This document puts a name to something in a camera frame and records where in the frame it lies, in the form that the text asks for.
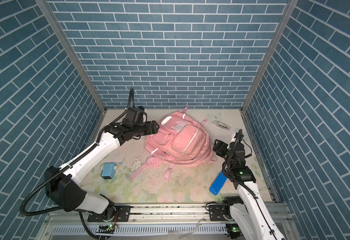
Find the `pink student backpack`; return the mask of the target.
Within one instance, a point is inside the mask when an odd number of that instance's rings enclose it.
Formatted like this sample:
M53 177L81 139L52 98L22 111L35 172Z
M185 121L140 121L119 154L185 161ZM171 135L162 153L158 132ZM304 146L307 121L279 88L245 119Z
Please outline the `pink student backpack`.
M175 166L199 167L216 161L213 145L203 125L186 114L187 108L165 116L160 121L158 133L145 140L145 148L151 153L147 162L130 176L136 178L148 167L159 167L168 163L164 180L168 181Z

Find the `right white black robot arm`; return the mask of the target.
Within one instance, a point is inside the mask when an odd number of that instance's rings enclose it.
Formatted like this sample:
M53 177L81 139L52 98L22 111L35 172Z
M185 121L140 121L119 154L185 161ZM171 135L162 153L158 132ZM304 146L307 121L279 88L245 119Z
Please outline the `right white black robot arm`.
M285 236L272 219L251 169L246 166L244 145L233 139L229 144L215 140L213 151L222 157L222 174L239 194L223 201L225 215L235 221L246 240L284 240Z

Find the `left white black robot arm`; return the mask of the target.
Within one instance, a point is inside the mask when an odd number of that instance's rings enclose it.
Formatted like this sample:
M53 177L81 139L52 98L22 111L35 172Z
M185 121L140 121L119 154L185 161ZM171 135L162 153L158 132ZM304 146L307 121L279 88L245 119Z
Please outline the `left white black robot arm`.
M90 147L58 169L50 167L46 170L46 177L57 174L45 186L46 195L66 212L81 210L106 215L109 219L115 211L114 202L82 189L82 180L103 158L125 142L156 134L159 127L156 121L147 120L144 107L128 108L122 122L105 126Z

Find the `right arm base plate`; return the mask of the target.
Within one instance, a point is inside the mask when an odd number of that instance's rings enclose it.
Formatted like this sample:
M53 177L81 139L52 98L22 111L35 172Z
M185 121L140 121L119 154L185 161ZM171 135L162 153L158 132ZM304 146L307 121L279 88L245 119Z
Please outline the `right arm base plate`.
M234 221L234 219L228 213L228 210L224 210L221 205L206 205L205 208L209 214L209 219L212 222Z

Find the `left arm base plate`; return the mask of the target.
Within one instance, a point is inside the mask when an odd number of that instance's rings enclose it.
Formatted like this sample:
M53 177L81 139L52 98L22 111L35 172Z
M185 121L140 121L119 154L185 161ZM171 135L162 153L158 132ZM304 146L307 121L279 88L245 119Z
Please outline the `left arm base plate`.
M102 214L90 212L88 222L111 223L127 222L130 217L131 206L113 206L106 209Z

